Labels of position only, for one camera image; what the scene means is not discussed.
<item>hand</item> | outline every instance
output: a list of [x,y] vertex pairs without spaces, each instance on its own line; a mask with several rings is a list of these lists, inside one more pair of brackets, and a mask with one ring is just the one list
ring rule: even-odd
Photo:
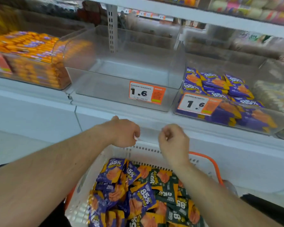
[[181,127],[169,124],[159,134],[159,146],[163,157],[171,167],[189,163],[189,137]]
[[136,144],[135,137],[140,137],[140,127],[128,119],[114,116],[111,121],[99,125],[103,135],[109,139],[109,144],[125,148]]

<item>shopping basket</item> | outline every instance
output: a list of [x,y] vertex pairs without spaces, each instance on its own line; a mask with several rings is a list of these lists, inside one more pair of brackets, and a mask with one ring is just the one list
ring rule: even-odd
[[[70,202],[65,211],[65,215],[69,219],[72,227],[87,226],[87,200],[89,191],[93,188],[96,178],[102,170],[103,165],[110,158],[114,157],[127,158],[134,164],[151,166],[163,170],[171,170],[166,160],[160,153],[158,145],[137,141],[136,145],[128,148],[118,148],[112,145],[108,146],[102,151],[91,167],[82,176],[72,195],[68,196],[68,200],[70,200]],[[190,152],[189,160],[209,177],[213,178],[220,184],[223,184],[219,168],[212,158],[203,154]]]

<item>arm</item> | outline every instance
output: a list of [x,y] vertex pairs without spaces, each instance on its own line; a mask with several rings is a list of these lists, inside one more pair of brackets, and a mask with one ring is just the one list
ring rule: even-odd
[[162,129],[159,145],[210,227],[281,227],[191,164],[189,138],[178,125],[170,124]]
[[140,128],[129,120],[96,125],[0,168],[0,226],[39,226],[108,145],[129,147]]

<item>forearm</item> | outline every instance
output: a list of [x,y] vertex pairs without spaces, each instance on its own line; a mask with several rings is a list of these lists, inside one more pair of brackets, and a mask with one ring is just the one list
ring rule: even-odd
[[210,227],[281,226],[231,194],[191,163],[174,166],[173,170]]
[[100,130],[94,127],[0,168],[0,226],[38,226],[110,144]]

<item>white shopping basket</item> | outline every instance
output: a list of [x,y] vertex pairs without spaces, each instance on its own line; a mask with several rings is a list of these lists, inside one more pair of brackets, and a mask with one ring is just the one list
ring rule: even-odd
[[[112,145],[108,146],[102,151],[88,171],[80,179],[73,193],[68,196],[67,200],[69,203],[67,204],[65,215],[69,219],[72,227],[87,227],[87,201],[89,191],[93,188],[103,165],[110,158],[127,158],[134,164],[171,170],[160,153],[158,145],[137,141],[136,145],[128,148],[118,148]],[[190,152],[189,160],[209,177],[223,185],[219,168],[213,159],[203,154]]]

